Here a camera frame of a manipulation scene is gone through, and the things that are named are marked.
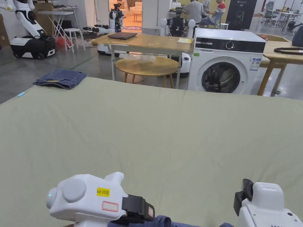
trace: rug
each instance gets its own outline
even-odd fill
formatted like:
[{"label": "rug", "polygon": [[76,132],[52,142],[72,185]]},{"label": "rug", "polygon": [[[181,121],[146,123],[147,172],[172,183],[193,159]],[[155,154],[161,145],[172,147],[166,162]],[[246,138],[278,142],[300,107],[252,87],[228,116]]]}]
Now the rug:
[{"label": "rug", "polygon": [[123,29],[139,31],[139,30],[142,30],[142,27],[139,27],[139,26],[125,26],[125,27],[123,27]]}]

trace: gray shirt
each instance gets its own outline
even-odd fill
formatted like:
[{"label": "gray shirt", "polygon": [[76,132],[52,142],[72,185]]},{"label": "gray shirt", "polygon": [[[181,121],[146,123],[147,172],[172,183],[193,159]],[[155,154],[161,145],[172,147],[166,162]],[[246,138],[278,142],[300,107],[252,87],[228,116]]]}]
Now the gray shirt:
[{"label": "gray shirt", "polygon": [[201,22],[203,13],[203,5],[200,2],[192,1],[186,7],[184,7],[186,13],[188,13],[188,19],[193,19],[196,24]]},{"label": "gray shirt", "polygon": [[202,4],[204,9],[204,12],[202,14],[208,16],[208,13],[206,11],[210,8],[210,0],[204,0]]}]

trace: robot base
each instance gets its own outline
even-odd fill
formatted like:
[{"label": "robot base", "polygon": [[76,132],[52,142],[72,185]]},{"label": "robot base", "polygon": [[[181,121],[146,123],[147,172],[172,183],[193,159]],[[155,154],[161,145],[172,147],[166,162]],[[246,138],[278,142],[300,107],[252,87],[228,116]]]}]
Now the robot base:
[{"label": "robot base", "polygon": [[[172,60],[179,62],[179,57],[171,57]],[[180,69],[180,78],[186,78],[189,75],[191,58],[188,54],[182,53],[182,63]],[[177,73],[172,75],[173,78],[177,78]]]},{"label": "robot base", "polygon": [[[109,52],[105,52],[105,51],[98,51],[98,54],[103,55],[103,56],[109,56],[111,57],[112,54]],[[120,56],[120,53],[115,53],[115,57],[118,58]]]},{"label": "robot base", "polygon": [[56,40],[51,36],[35,39],[32,36],[14,38],[10,41],[13,55],[17,58],[42,60],[56,53]]},{"label": "robot base", "polygon": [[[98,54],[103,55],[103,56],[112,56],[111,50],[108,46],[105,45],[99,45],[97,48]],[[119,58],[120,54],[126,54],[127,52],[125,51],[115,51],[115,57]]]}]

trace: washing machine control panel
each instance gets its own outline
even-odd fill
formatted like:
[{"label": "washing machine control panel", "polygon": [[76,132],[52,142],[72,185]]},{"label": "washing machine control panel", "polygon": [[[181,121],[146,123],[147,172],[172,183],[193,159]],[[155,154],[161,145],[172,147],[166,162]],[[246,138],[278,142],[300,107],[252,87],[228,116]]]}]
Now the washing machine control panel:
[{"label": "washing machine control panel", "polygon": [[250,42],[197,37],[195,41],[195,48],[263,53],[265,44],[265,42]]}]

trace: yellow label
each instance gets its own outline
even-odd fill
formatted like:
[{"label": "yellow label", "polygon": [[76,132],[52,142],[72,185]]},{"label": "yellow label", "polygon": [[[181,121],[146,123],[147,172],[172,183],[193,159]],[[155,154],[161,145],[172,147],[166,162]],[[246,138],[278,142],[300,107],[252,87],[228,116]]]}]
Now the yellow label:
[{"label": "yellow label", "polygon": [[109,197],[111,190],[109,188],[97,188],[97,196]]}]

